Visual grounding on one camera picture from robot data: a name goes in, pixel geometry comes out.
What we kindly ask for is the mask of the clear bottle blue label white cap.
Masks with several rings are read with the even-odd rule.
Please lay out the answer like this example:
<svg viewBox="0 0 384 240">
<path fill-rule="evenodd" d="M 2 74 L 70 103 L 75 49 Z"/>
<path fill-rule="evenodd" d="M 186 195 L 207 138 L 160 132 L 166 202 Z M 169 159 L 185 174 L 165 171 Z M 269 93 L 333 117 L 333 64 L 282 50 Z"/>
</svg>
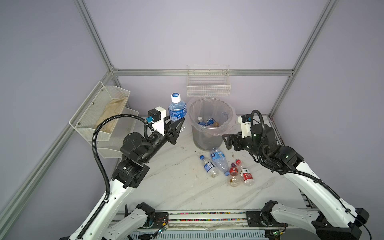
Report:
<svg viewBox="0 0 384 240">
<path fill-rule="evenodd" d="M 168 107 L 171 123 L 174 123 L 187 115 L 187 105 L 179 93 L 172 93 L 171 103 Z"/>
</svg>

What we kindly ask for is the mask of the small bottle blue cap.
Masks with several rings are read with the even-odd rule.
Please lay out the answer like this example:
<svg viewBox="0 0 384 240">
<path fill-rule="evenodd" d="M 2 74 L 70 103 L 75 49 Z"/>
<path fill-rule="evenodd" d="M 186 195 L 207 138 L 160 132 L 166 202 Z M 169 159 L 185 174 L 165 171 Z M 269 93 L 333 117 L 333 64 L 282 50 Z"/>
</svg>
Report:
<svg viewBox="0 0 384 240">
<path fill-rule="evenodd" d="M 209 161 L 204 155 L 200 155 L 200 160 L 204 164 L 205 171 L 212 177 L 216 178 L 219 175 L 218 169 L 214 166 L 214 164 Z"/>
</svg>

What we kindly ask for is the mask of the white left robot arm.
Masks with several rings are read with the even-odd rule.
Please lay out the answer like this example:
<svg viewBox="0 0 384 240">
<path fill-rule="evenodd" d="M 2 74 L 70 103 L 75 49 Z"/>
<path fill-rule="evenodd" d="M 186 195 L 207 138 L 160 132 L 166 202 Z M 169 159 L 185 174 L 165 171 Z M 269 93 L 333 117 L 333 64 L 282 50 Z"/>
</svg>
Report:
<svg viewBox="0 0 384 240">
<path fill-rule="evenodd" d="M 97 138 L 101 129 L 119 118 L 132 118 L 144 124 L 144 133 L 128 134 L 121 147 L 122 160 L 117 169 L 108 177 L 101 162 Z M 185 118 L 171 122 L 168 116 L 156 122 L 143 119 L 131 114 L 111 116 L 97 125 L 92 141 L 92 151 L 99 170 L 103 176 L 106 191 L 97 205 L 80 227 L 71 234 L 69 240 L 120 240 L 140 227 L 150 227 L 153 224 L 155 209 L 146 203 L 141 203 L 133 213 L 125 217 L 113 228 L 109 228 L 114 216 L 124 201 L 138 188 L 141 181 L 150 170 L 148 162 L 169 142 L 177 143 Z"/>
</svg>

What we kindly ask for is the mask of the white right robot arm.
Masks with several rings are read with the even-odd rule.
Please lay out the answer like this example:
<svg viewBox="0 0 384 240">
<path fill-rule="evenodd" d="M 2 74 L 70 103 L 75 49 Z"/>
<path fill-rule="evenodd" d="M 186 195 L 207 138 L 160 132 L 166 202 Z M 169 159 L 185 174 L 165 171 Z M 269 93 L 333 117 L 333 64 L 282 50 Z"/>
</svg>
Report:
<svg viewBox="0 0 384 240">
<path fill-rule="evenodd" d="M 257 163 L 296 185 L 318 208 L 316 211 L 301 210 L 268 201 L 260 211 L 261 225 L 287 224 L 311 232 L 321 240 L 358 240 L 361 237 L 361 227 L 370 216 L 365 209 L 348 204 L 293 148 L 279 145 L 273 128 L 255 124 L 248 126 L 247 131 L 247 135 L 242 132 L 223 135 L 226 148 L 247 151 Z"/>
</svg>

